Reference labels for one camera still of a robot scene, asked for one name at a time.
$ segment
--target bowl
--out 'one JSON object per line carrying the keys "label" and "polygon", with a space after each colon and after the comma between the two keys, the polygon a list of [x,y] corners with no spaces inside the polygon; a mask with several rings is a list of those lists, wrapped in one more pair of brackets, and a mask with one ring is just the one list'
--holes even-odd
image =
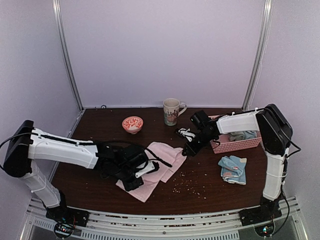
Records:
{"label": "bowl", "polygon": [[122,127],[130,134],[136,134],[142,129],[144,121],[138,116],[129,116],[122,122]]}

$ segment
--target white wall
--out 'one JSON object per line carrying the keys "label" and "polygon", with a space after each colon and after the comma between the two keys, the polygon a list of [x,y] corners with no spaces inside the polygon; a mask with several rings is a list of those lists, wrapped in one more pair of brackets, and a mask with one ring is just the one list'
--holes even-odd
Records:
{"label": "white wall", "polygon": [[[73,98],[51,0],[0,1],[0,140],[24,120],[66,136],[78,110]],[[3,164],[7,146],[0,152]],[[41,162],[46,175],[53,162]],[[0,171],[0,235],[17,239],[31,194]]]}
{"label": "white wall", "polygon": [[85,107],[241,107],[264,0],[63,0]]}
{"label": "white wall", "polygon": [[278,105],[302,152],[289,160],[287,194],[296,196],[310,239],[320,225],[320,3],[275,1],[270,36],[252,107]]}

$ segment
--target printed design on mug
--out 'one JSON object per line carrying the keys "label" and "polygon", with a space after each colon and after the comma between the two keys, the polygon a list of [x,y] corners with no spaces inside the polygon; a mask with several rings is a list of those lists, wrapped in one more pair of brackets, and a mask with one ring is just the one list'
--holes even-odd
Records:
{"label": "printed design on mug", "polygon": [[167,111],[164,113],[164,119],[168,123],[174,123],[179,115],[179,110],[175,109],[174,111]]}
{"label": "printed design on mug", "polygon": [[123,122],[123,127],[127,130],[139,129],[143,124],[141,119],[136,117],[129,117]]}

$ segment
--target dark wooden table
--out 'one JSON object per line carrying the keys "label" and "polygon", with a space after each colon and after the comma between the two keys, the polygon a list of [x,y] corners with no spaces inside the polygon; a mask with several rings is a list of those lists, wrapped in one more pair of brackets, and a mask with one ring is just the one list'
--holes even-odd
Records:
{"label": "dark wooden table", "polygon": [[[163,142],[172,147],[183,147],[185,139],[174,130],[187,127],[195,130],[190,116],[198,111],[188,108],[179,117],[177,126],[164,124],[162,108],[87,109],[73,138],[81,140],[127,140],[148,146]],[[208,115],[239,111],[238,109],[205,109]],[[142,130],[131,135],[122,128],[122,120],[129,116],[143,119]],[[220,177],[218,161],[223,156],[247,158],[246,185],[229,184]],[[173,215],[213,213],[247,208],[259,204],[266,180],[267,158],[261,146],[256,148],[214,154],[210,147],[195,157],[188,157],[181,168],[167,182],[160,182],[145,202],[132,197],[115,185],[115,180],[101,179],[98,171],[60,163],[53,185],[62,190],[67,204],[72,207],[144,215]]]}

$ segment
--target mug handle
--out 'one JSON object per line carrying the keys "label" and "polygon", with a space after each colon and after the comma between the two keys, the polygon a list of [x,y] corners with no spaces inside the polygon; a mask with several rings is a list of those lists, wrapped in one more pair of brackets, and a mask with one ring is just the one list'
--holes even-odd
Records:
{"label": "mug handle", "polygon": [[181,102],[179,107],[181,107],[181,105],[184,105],[184,108],[181,111],[179,111],[178,117],[187,110],[187,104]]}

